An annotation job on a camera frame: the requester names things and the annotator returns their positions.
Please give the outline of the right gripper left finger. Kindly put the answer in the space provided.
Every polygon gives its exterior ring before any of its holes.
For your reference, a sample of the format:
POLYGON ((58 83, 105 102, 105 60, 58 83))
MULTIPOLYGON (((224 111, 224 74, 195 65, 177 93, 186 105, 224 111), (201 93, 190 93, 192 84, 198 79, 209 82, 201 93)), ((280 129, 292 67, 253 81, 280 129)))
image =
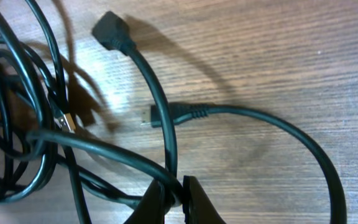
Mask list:
POLYGON ((149 185, 142 200, 124 224, 164 224, 165 188, 157 180, 149 185))

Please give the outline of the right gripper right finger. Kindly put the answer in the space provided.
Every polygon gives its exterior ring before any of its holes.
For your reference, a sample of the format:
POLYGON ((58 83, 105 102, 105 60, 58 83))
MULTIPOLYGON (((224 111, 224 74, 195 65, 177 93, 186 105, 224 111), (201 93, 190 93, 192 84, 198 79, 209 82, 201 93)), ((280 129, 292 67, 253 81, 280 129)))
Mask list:
POLYGON ((195 176, 185 175, 183 188, 183 213, 186 224, 226 224, 195 176))

